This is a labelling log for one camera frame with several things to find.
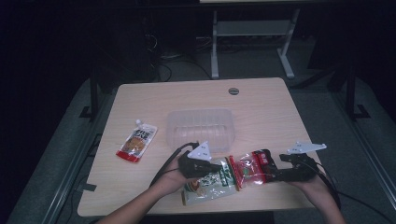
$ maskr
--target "transparent plastic tray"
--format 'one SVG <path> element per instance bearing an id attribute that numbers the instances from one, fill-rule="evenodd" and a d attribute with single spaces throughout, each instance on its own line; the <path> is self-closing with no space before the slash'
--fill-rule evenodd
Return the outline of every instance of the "transparent plastic tray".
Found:
<path id="1" fill-rule="evenodd" d="M 227 152 L 230 151 L 234 138 L 231 110 L 180 110 L 168 115 L 166 141 L 172 149 L 189 142 L 207 141 L 211 152 Z"/>

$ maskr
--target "wooden table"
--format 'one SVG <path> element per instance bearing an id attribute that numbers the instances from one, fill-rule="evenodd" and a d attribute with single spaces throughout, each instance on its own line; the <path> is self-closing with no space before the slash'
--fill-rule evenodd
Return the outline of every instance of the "wooden table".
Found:
<path id="1" fill-rule="evenodd" d="M 230 88 L 239 94 L 231 95 Z M 290 168 L 278 155 L 296 141 L 310 142 L 308 133 L 281 78 L 230 79 L 122 85 L 117 93 L 78 206 L 83 217 L 105 216 L 148 188 L 150 181 L 173 153 L 165 140 L 167 115 L 182 109 L 225 107 L 232 110 L 235 139 L 231 151 L 212 157 L 271 150 L 278 168 Z M 139 163 L 116 156 L 117 150 L 141 119 L 158 132 Z M 316 161 L 316 152 L 310 153 Z M 191 214 L 258 211 L 312 207 L 305 196 L 286 183 L 241 189 L 235 195 L 184 206 L 180 192 L 159 200 L 149 214 Z"/>

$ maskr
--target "plastic food pouch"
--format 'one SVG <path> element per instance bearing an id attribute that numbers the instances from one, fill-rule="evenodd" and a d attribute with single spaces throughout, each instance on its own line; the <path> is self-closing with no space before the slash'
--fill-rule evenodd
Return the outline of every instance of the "plastic food pouch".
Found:
<path id="1" fill-rule="evenodd" d="M 230 156 L 230 164 L 240 189 L 271 182 L 270 166 L 275 166 L 268 149 L 253 151 L 239 158 Z"/>
<path id="2" fill-rule="evenodd" d="M 116 155 L 131 162 L 139 162 L 149 143 L 157 132 L 157 127 L 136 121 L 137 128 L 128 136 Z"/>
<path id="3" fill-rule="evenodd" d="M 184 185 L 182 192 L 184 205 L 205 202 L 237 192 L 233 170 L 227 159 L 220 158 L 211 162 L 221 165 L 221 170 Z"/>

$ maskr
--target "human arm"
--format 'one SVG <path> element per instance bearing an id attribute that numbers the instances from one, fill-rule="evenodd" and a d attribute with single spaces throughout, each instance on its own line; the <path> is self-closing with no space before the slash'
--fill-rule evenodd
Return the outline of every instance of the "human arm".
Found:
<path id="1" fill-rule="evenodd" d="M 158 202 L 162 197 L 176 192 L 184 184 L 193 179 L 186 179 L 178 168 L 177 158 L 165 169 L 169 171 L 157 180 L 155 184 L 143 191 L 137 197 L 124 206 L 101 219 L 98 223 L 138 223 L 140 219 Z"/>
<path id="2" fill-rule="evenodd" d="M 309 202 L 319 210 L 326 224 L 346 223 L 330 190 L 318 175 L 305 182 L 289 182 L 289 184 L 305 194 Z"/>

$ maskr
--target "gray carpet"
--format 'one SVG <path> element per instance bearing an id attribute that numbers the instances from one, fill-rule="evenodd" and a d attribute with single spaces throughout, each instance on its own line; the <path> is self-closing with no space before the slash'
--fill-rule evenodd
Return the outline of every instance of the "gray carpet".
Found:
<path id="1" fill-rule="evenodd" d="M 237 52 L 221 53 L 220 79 L 282 77 L 288 86 L 297 84 L 317 72 L 306 69 L 314 43 L 313 40 L 295 40 L 290 45 L 288 55 L 296 75 L 293 80 L 285 78 L 280 60 L 277 58 L 276 47 L 280 42 L 265 40 L 259 46 L 244 46 Z M 210 57 L 207 50 L 197 53 L 196 63 L 186 60 L 188 59 L 180 58 L 166 63 L 172 70 L 169 81 L 208 79 Z M 169 76 L 166 67 L 161 67 L 160 71 L 163 79 Z M 327 149 L 319 151 L 318 155 L 335 180 L 337 189 L 370 204 L 396 222 L 395 208 L 383 190 L 361 140 L 356 135 L 358 127 L 390 178 L 396 179 L 396 167 L 393 162 L 396 156 L 396 125 L 377 103 L 370 88 L 359 80 L 357 103 L 364 105 L 372 117 L 351 121 L 343 108 L 345 91 L 328 92 L 325 85 L 329 78 L 325 77 L 303 90 L 290 90 L 304 125 L 314 143 L 325 143 L 328 146 Z M 106 118 L 117 90 L 113 94 L 100 94 L 100 113 L 90 122 L 78 117 L 82 108 L 90 104 L 89 87 L 87 80 L 76 93 L 8 223 L 90 223 L 98 218 L 80 217 L 77 214 L 81 196 L 78 185 L 85 182 L 91 169 L 94 159 L 92 155 L 95 152 L 92 143 L 100 140 L 100 133 L 106 125 Z M 66 174 L 73 171 L 78 172 L 78 175 L 67 177 Z M 66 183 L 70 188 L 60 188 L 62 183 Z M 348 223 L 387 223 L 376 212 L 360 203 L 343 196 L 341 201 L 342 211 Z M 51 206 L 53 202 L 60 202 L 58 210 Z M 275 211 L 274 216 L 276 224 L 322 223 L 315 209 Z"/>

